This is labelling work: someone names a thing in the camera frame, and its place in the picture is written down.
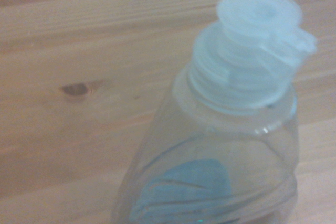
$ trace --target white plastic cap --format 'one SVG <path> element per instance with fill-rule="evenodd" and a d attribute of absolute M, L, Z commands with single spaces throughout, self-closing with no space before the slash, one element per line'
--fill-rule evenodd
<path fill-rule="evenodd" d="M 293 0 L 222 0 L 217 14 L 220 22 L 195 42 L 189 82 L 196 97 L 228 113 L 278 101 L 316 51 L 316 39 L 299 27 L 300 7 Z"/>

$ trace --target wood grain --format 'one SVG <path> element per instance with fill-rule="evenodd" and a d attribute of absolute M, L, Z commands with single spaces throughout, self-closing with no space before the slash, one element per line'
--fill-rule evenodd
<path fill-rule="evenodd" d="M 336 223 L 336 0 L 296 0 L 319 51 L 295 79 L 299 201 Z M 107 224 L 143 134 L 218 0 L 0 0 L 0 223 Z M 87 94 L 61 87 L 84 83 Z"/>

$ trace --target light blue cap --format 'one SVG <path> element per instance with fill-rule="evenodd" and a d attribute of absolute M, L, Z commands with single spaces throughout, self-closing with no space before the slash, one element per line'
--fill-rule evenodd
<path fill-rule="evenodd" d="M 221 0 L 219 21 L 197 38 L 189 71 L 196 97 L 217 111 L 246 114 L 287 91 L 316 39 L 293 0 Z"/>

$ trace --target bottle shoulder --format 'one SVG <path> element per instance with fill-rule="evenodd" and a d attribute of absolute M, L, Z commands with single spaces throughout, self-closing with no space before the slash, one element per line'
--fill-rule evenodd
<path fill-rule="evenodd" d="M 244 115 L 240 112 L 235 113 L 230 108 L 223 108 L 219 112 L 205 105 L 193 93 L 188 83 L 188 70 L 189 65 L 177 75 L 172 86 L 172 98 L 191 120 L 204 126 L 214 127 L 221 132 L 262 135 L 276 130 L 296 117 L 297 98 L 292 86 L 280 100 L 270 106 L 245 111 Z"/>

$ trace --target clear plastic bottle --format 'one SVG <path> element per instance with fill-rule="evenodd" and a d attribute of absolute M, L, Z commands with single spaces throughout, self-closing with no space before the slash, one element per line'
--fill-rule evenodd
<path fill-rule="evenodd" d="M 217 11 L 133 159 L 113 224 L 284 224 L 296 203 L 290 82 L 315 39 L 292 0 Z"/>

